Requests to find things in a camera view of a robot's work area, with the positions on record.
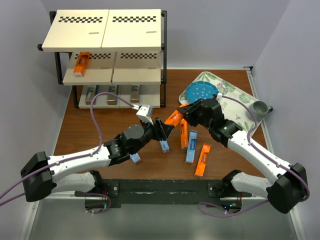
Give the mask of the orange toothpaste box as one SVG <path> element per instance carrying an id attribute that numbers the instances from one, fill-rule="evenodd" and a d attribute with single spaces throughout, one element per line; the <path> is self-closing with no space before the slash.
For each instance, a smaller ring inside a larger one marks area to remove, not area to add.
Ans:
<path id="1" fill-rule="evenodd" d="M 204 175 L 210 150 L 211 145 L 204 143 L 197 162 L 197 167 L 194 174 L 195 176 L 202 177 Z"/>
<path id="2" fill-rule="evenodd" d="M 91 57 L 90 52 L 81 52 L 78 57 L 77 61 L 73 70 L 73 75 L 75 77 L 84 77 L 89 60 Z"/>
<path id="3" fill-rule="evenodd" d="M 166 120 L 165 124 L 173 126 L 174 128 L 181 122 L 184 115 L 180 113 L 178 110 L 175 110 Z"/>
<path id="4" fill-rule="evenodd" d="M 188 148 L 188 123 L 185 119 L 180 121 L 180 145 L 182 150 L 186 150 Z"/>

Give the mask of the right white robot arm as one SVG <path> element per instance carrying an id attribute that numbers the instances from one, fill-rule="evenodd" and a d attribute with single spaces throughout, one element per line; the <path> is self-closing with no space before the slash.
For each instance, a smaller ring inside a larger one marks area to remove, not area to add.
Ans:
<path id="1" fill-rule="evenodd" d="M 205 127 L 216 142 L 238 153 L 263 174 L 257 177 L 233 170 L 222 179 L 227 196 L 245 192 L 263 197 L 283 214 L 310 197 L 306 169 L 275 156 L 239 124 L 225 118 L 216 97 L 199 99 L 177 110 L 189 125 Z"/>

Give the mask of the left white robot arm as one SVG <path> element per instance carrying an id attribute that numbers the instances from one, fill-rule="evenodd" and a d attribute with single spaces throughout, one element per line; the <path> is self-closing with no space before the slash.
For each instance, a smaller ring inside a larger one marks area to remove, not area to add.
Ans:
<path id="1" fill-rule="evenodd" d="M 153 123 L 133 124 L 114 139 L 89 150 L 60 156 L 35 153 L 20 171 L 26 201 L 36 202 L 65 191 L 99 196 L 104 184 L 96 168 L 129 160 L 151 140 L 165 141 L 174 128 L 156 118 Z"/>

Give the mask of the beige three-tier shelf rack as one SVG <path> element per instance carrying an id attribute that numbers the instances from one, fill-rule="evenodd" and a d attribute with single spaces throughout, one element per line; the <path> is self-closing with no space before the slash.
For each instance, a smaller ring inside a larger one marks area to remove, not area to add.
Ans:
<path id="1" fill-rule="evenodd" d="M 51 11 L 50 28 L 37 47 L 52 52 L 57 81 L 70 86 L 73 104 L 87 109 L 88 86 L 98 93 L 118 85 L 117 105 L 107 96 L 97 100 L 97 109 L 125 108 L 131 103 L 132 85 L 140 85 L 139 103 L 163 108 L 167 103 L 168 14 L 162 9 L 59 9 Z M 75 77 L 81 52 L 91 53 L 84 77 Z"/>

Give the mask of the blue toothpaste box centre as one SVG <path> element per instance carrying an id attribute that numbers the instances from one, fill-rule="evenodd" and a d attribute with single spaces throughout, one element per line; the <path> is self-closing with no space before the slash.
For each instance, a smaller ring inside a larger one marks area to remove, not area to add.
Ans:
<path id="1" fill-rule="evenodd" d="M 170 150 L 169 143 L 167 140 L 161 140 L 159 143 L 163 153 L 166 153 Z"/>

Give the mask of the blue toothpaste box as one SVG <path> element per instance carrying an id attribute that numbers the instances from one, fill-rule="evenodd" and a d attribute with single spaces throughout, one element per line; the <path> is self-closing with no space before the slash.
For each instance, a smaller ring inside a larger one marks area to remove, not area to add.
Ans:
<path id="1" fill-rule="evenodd" d="M 191 130 L 189 132 L 188 138 L 188 147 L 186 152 L 185 163 L 193 164 L 195 160 L 195 152 L 196 152 L 196 143 L 197 143 L 197 135 L 198 132 L 195 130 Z"/>
<path id="2" fill-rule="evenodd" d="M 133 161 L 134 164 L 137 164 L 141 161 L 141 157 L 138 153 L 134 153 L 130 155 L 131 160 Z"/>
<path id="3" fill-rule="evenodd" d="M 163 153 L 166 153 L 170 150 L 169 143 L 167 140 L 161 140 L 159 143 Z"/>

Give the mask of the blue dotted plate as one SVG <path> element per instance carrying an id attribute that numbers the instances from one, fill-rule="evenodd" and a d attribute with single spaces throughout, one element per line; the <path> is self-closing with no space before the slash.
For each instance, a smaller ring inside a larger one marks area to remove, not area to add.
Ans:
<path id="1" fill-rule="evenodd" d="M 194 103 L 199 99 L 210 99 L 218 93 L 218 88 L 208 81 L 195 81 L 185 90 L 186 99 L 189 103 Z"/>

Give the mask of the blue toothpaste box right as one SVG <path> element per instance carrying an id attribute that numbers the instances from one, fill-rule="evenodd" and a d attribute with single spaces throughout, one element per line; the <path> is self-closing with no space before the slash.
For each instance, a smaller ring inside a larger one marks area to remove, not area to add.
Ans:
<path id="1" fill-rule="evenodd" d="M 186 152 L 185 163 L 193 164 L 195 160 L 195 152 L 196 152 L 196 143 L 197 143 L 197 135 L 198 132 L 195 130 L 191 130 L 189 132 L 188 138 L 188 147 Z"/>

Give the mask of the blue toothpaste box left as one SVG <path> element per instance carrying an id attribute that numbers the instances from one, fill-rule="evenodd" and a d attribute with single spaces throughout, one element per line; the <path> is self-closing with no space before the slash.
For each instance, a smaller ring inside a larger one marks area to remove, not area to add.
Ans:
<path id="1" fill-rule="evenodd" d="M 138 153 L 134 153 L 130 155 L 131 160 L 133 161 L 134 164 L 137 164 L 141 161 L 141 157 Z"/>

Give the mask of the floral rectangular serving tray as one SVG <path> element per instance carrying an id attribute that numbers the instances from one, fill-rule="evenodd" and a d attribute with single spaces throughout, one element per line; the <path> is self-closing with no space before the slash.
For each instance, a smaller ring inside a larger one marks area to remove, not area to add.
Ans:
<path id="1" fill-rule="evenodd" d="M 247 133 L 249 132 L 251 136 L 254 134 L 261 121 L 252 120 L 251 115 L 246 108 L 256 102 L 258 100 L 257 98 L 208 71 L 200 73 L 193 82 L 196 81 L 210 82 L 215 85 L 219 90 L 219 93 L 224 96 L 220 101 L 224 117 L 234 121 Z M 180 94 L 178 100 L 182 105 L 191 104 L 187 100 L 186 89 Z"/>

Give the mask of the grey ceramic mug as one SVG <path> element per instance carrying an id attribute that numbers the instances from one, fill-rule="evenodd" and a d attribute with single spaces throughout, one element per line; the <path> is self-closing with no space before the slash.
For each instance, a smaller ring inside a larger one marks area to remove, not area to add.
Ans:
<path id="1" fill-rule="evenodd" d="M 263 101 L 255 101 L 250 106 L 249 109 L 256 120 L 262 120 L 266 115 L 271 113 L 274 108 L 272 106 L 268 106 Z"/>

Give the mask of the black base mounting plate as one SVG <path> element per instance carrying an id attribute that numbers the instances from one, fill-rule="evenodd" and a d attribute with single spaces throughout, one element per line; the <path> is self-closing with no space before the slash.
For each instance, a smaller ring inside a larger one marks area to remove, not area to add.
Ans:
<path id="1" fill-rule="evenodd" d="M 251 197 L 247 192 L 227 190 L 222 180 L 201 179 L 104 179 L 112 208 L 123 205 L 196 205 L 220 203 L 225 197 Z"/>

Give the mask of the aluminium frame rail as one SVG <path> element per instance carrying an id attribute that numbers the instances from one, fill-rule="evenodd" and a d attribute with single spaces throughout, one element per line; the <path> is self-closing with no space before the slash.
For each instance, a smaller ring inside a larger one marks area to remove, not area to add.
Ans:
<path id="1" fill-rule="evenodd" d="M 102 200 L 61 192 L 34 203 L 22 240 L 304 240 L 296 210 L 283 214 L 261 197 L 220 203 L 124 204 L 93 214 Z"/>

